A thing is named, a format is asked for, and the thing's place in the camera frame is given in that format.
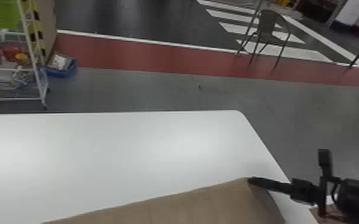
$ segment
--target robotic arm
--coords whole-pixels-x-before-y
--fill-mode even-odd
[[[359,223],[359,181],[334,177],[332,158],[329,150],[318,150],[318,163],[322,169],[319,186],[301,179],[292,179],[291,183],[281,183],[265,178],[252,177],[248,181],[261,188],[290,195],[291,199],[310,205],[318,205],[318,215],[326,219],[340,220],[341,222]],[[331,196],[335,206],[343,217],[331,216],[326,211],[327,184],[334,184]]]

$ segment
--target white metal shelf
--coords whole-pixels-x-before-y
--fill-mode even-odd
[[[33,73],[33,79],[35,80],[35,82],[31,82],[21,88],[17,87],[17,89],[1,88],[0,101],[37,99],[41,100],[44,108],[47,108],[45,98],[48,92],[49,83],[47,79],[47,74],[45,74],[44,71],[39,71],[38,69],[38,61],[40,61],[43,66],[45,65],[45,62],[43,56],[41,55],[41,44],[38,36],[38,27],[35,23],[36,20],[34,18],[35,15],[33,13],[32,1],[35,0],[27,0],[28,8],[24,10],[22,6],[22,0],[17,0],[17,6],[21,20],[21,29],[23,30],[22,32],[20,30],[12,31],[8,29],[0,29],[0,37],[2,42],[5,42],[5,35],[16,35],[18,37],[25,37],[28,50],[27,53],[31,62],[31,68],[22,69],[21,67],[17,67],[17,63],[7,62],[4,59],[2,65],[0,65],[0,81],[3,81],[4,83],[13,83],[14,81],[16,81],[13,79],[13,73],[19,71],[31,71]],[[32,29],[36,39],[36,44],[34,46],[29,34],[30,25],[32,25]]]

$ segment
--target shelf rack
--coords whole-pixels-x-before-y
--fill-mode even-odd
[[[0,83],[0,101],[15,101],[15,100],[40,100],[44,110],[47,110],[46,95],[49,92],[49,82],[47,74],[41,67],[45,65],[45,59],[41,52],[41,44],[38,35],[38,26],[36,25],[35,15],[33,12],[32,1],[29,0],[27,8],[23,8],[23,0],[17,0],[18,12],[22,25],[22,32],[9,31],[7,29],[0,29],[1,42],[5,42],[6,35],[16,35],[20,40],[21,36],[25,37],[27,43],[27,50],[31,66],[29,68],[22,68],[16,66],[16,63],[4,62],[0,66],[0,77],[6,84],[6,80],[10,82],[17,81],[13,79],[13,75],[21,71],[32,72],[35,77],[35,83],[29,83],[16,89],[6,89],[3,83]],[[32,25],[35,36],[35,44],[32,43],[29,27]]]

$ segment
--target cable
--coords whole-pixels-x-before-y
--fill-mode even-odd
[[[335,206],[338,208],[337,206],[337,201],[335,200],[335,191],[338,188],[338,183],[334,183],[333,188],[331,189],[331,199],[333,200]]]

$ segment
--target brown cardboard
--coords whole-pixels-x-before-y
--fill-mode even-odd
[[[323,219],[322,217],[318,216],[318,208],[311,209],[310,212],[313,214],[314,218],[317,220],[319,224],[344,224],[343,222],[333,220],[333,219]],[[341,217],[342,213],[340,213],[335,205],[328,205],[327,206],[327,213],[332,216]]]
[[[280,224],[284,223],[267,191],[246,178],[93,211],[47,224]]]

